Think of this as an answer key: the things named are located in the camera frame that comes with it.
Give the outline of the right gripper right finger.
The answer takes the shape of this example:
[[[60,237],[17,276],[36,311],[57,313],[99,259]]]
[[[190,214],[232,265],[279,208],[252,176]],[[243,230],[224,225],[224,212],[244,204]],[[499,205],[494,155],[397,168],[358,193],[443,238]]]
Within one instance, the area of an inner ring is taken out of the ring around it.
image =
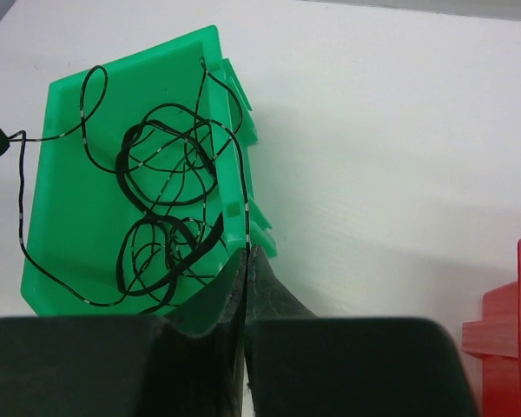
[[[244,322],[244,357],[247,365],[248,389],[251,393],[254,415],[257,412],[257,372],[254,367],[254,324],[265,320],[299,320],[316,318],[274,274],[265,249],[253,245],[247,259],[247,302]]]

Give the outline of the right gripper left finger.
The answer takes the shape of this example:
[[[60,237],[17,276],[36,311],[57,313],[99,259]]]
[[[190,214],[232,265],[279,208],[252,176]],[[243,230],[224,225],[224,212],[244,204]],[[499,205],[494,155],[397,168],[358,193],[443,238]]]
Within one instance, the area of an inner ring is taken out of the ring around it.
[[[240,416],[247,252],[167,316],[162,395],[169,416]]]

